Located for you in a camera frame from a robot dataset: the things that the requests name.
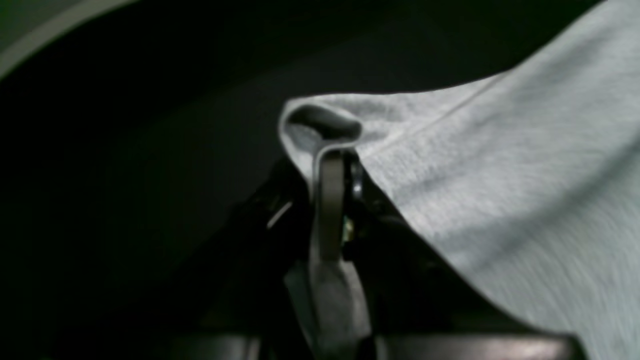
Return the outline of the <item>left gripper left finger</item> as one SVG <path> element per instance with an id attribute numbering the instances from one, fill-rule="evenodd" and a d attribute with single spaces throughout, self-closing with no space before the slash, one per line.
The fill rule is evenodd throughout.
<path id="1" fill-rule="evenodd" d="M 277 360 L 311 360 L 284 281 L 306 255 L 310 223 L 306 185 L 281 159 L 194 254 L 198 328 L 256 336 Z"/>

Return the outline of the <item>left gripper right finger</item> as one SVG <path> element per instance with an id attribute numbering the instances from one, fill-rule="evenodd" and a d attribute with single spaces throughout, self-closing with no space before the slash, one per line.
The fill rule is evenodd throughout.
<path id="1" fill-rule="evenodd" d="M 480 294 L 420 237 L 375 185 L 354 152 L 345 154 L 353 260 L 372 335 L 357 360 L 583 360 L 569 333 L 541 330 Z"/>

